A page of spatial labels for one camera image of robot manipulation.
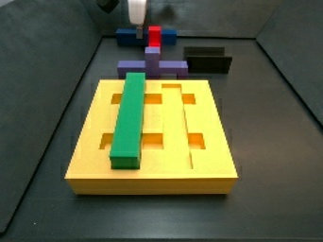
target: yellow block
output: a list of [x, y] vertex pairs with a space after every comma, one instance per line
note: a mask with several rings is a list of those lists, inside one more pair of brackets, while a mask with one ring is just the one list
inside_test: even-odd
[[122, 88], [98, 83], [65, 174], [74, 193], [229, 193], [237, 173], [206, 80], [146, 80], [140, 169], [110, 169]]

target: gray floor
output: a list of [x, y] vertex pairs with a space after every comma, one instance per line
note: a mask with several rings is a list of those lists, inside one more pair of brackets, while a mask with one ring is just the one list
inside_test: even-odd
[[100, 78], [140, 47], [102, 39], [60, 121], [33, 182], [2, 238], [320, 238], [323, 135], [254, 41], [178, 39], [182, 46], [225, 46], [228, 75], [208, 78], [240, 173], [228, 196], [74, 196], [64, 179]]

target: green bar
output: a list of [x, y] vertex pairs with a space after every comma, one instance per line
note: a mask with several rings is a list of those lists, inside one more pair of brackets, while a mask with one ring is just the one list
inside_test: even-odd
[[138, 169], [144, 119], [145, 73], [126, 73], [110, 144], [112, 169]]

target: rectangular slot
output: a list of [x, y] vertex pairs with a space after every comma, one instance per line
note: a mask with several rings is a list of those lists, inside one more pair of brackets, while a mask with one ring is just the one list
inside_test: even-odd
[[180, 93], [181, 93], [181, 85], [177, 83], [170, 83], [170, 84], [164, 83], [164, 84], [161, 84], [161, 88], [178, 88]]
[[201, 133], [188, 133], [189, 149], [205, 149], [204, 138]]
[[120, 104], [121, 98], [122, 98], [122, 94], [113, 94], [110, 98], [110, 104]]
[[100, 141], [98, 149], [109, 149], [113, 139], [113, 133], [104, 133]]
[[196, 96], [193, 94], [181, 94], [184, 104], [196, 104]]
[[142, 133], [142, 149], [162, 149], [162, 133]]
[[161, 104], [161, 94], [145, 94], [145, 104]]

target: black surface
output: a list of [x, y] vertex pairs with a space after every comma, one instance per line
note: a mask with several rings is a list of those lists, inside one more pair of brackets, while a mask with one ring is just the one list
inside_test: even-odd
[[[118, 27], [130, 27], [126, 0], [105, 14], [94, 0], [81, 0], [106, 36]], [[256, 38], [283, 0], [148, 0], [145, 25], [177, 30], [178, 36]]]
[[74, 196], [64, 173], [100, 78], [117, 61], [141, 60], [141, 47], [104, 39], [57, 127], [2, 239], [323, 239], [321, 129], [254, 41], [178, 39], [224, 46], [228, 75], [208, 78], [240, 179], [228, 196]]
[[257, 42], [323, 124], [323, 1], [287, 0]]
[[78, 0], [10, 2], [0, 33], [1, 233], [101, 36]]
[[184, 58], [189, 73], [226, 74], [232, 57], [224, 56], [222, 47], [184, 47]]

